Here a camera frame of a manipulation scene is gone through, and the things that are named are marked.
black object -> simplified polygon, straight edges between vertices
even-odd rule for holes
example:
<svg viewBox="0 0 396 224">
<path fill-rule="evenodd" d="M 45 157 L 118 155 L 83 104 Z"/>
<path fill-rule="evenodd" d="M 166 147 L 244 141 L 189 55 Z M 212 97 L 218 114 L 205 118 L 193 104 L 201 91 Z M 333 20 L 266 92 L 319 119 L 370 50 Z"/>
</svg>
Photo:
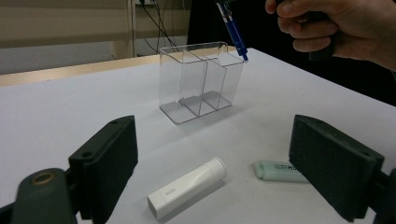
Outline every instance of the black object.
<svg viewBox="0 0 396 224">
<path fill-rule="evenodd" d="M 276 0 L 278 4 L 283 2 L 283 0 Z M 312 11 L 308 13 L 308 20 L 309 21 L 325 21 L 329 19 L 329 17 L 323 12 L 316 12 Z M 333 38 L 330 45 L 324 49 L 320 49 L 317 51 L 309 52 L 309 60 L 311 61 L 323 61 L 329 60 L 332 57 L 334 48 Z"/>
<path fill-rule="evenodd" d="M 70 168 L 31 174 L 16 201 L 0 209 L 0 223 L 70 224 L 76 213 L 106 223 L 137 165 L 134 116 L 110 121 L 69 157 Z"/>
<path fill-rule="evenodd" d="M 374 223 L 396 223 L 396 169 L 382 173 L 381 154 L 322 120 L 296 115 L 289 156 L 345 220 L 364 218 L 371 207 Z"/>
<path fill-rule="evenodd" d="M 396 106 L 396 82 L 388 69 L 375 63 L 337 57 L 310 61 L 308 53 L 296 51 L 292 46 L 294 39 L 279 30 L 277 15 L 265 12 L 265 1 L 238 0 L 229 6 L 247 48 L 254 48 L 312 75 Z M 217 5 L 213 0 L 191 0 L 187 44 L 216 41 L 233 45 Z"/>
</svg>

blue pen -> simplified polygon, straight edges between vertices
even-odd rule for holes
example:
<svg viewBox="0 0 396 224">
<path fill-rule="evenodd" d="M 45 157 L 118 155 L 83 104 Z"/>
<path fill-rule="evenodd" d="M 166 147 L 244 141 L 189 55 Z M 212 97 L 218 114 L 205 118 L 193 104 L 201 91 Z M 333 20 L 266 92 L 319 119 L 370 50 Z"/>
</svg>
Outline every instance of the blue pen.
<svg viewBox="0 0 396 224">
<path fill-rule="evenodd" d="M 218 1 L 216 1 L 216 4 L 219 7 L 221 16 L 224 19 L 228 33 L 231 36 L 231 40 L 233 41 L 233 44 L 236 48 L 236 51 L 238 52 L 238 55 L 242 56 L 244 58 L 245 63 L 247 63 L 248 62 L 248 56 L 247 56 L 248 50 L 245 47 L 244 41 L 242 40 L 242 37 L 239 34 L 238 27 L 236 26 L 236 23 L 233 20 L 232 12 L 230 10 L 230 7 L 228 6 L 228 2 L 218 0 Z"/>
</svg>

white cylindrical case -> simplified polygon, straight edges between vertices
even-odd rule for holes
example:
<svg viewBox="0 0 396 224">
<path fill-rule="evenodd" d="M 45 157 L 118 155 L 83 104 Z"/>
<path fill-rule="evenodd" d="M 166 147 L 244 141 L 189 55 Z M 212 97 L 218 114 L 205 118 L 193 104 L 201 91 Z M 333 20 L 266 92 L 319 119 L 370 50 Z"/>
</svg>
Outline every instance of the white cylindrical case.
<svg viewBox="0 0 396 224">
<path fill-rule="evenodd" d="M 226 176 L 224 163 L 217 157 L 148 196 L 148 207 L 157 220 Z"/>
</svg>

transparent divider organizer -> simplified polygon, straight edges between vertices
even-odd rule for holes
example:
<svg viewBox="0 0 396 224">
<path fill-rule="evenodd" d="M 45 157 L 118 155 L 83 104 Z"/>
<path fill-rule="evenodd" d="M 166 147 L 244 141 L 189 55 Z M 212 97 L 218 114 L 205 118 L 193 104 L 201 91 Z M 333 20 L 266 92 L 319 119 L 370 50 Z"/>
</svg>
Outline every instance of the transparent divider organizer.
<svg viewBox="0 0 396 224">
<path fill-rule="evenodd" d="M 244 61 L 224 42 L 160 49 L 160 109 L 176 124 L 233 103 Z"/>
</svg>

white tabletop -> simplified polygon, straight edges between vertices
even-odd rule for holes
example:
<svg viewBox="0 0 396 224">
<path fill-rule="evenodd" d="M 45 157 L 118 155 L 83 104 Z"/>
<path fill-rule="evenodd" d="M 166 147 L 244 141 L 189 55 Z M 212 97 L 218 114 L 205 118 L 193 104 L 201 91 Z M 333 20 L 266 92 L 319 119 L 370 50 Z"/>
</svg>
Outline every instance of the white tabletop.
<svg viewBox="0 0 396 224">
<path fill-rule="evenodd" d="M 247 55 L 233 106 L 181 125 L 159 109 L 158 63 L 1 87 L 0 206 L 15 201 L 26 176 L 67 169 L 68 157 L 106 123 L 134 115 L 139 163 L 107 223 L 158 223 L 147 195 L 213 157 L 227 166 L 223 185 L 166 223 L 347 223 L 310 184 L 260 180 L 252 163 L 287 161 L 301 114 L 384 155 L 388 174 L 396 167 L 396 107 L 255 49 Z M 355 223 L 373 223 L 374 215 L 369 209 Z"/>
</svg>

